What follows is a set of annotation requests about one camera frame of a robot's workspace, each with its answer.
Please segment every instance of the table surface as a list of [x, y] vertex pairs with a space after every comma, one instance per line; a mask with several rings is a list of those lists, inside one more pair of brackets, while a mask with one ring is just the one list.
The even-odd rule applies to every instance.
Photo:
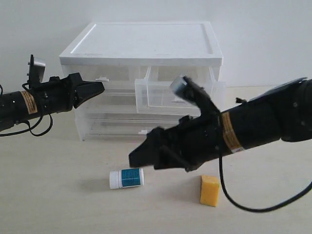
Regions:
[[[228, 88], [226, 107], [235, 105], [235, 97], [252, 98], [266, 90]], [[47, 126], [45, 118], [42, 129]], [[217, 160], [190, 173], [145, 168], [144, 186], [110, 190], [109, 172], [128, 168], [128, 153], [139, 143], [80, 142], [73, 112], [54, 115], [54, 127], [45, 136], [3, 137], [0, 233], [311, 233], [312, 194], [266, 214], [234, 207], [222, 190], [216, 208], [199, 204], [199, 176], [218, 176]], [[311, 180], [310, 143], [278, 141], [224, 157], [230, 195], [263, 208], [301, 191]]]

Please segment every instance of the white background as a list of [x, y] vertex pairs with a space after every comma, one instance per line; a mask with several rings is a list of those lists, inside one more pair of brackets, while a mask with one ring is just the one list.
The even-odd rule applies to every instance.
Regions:
[[93, 20], [209, 20], [221, 80], [278, 85], [312, 77], [311, 12], [310, 0], [0, 0], [0, 83], [20, 89], [30, 54], [46, 60], [45, 80], [62, 76], [59, 54]]

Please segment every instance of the sponge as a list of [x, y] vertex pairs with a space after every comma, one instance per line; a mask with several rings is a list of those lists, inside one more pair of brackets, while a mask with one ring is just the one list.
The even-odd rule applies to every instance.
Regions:
[[200, 203], [203, 205], [216, 207], [219, 197], [219, 180], [217, 177], [202, 175]]

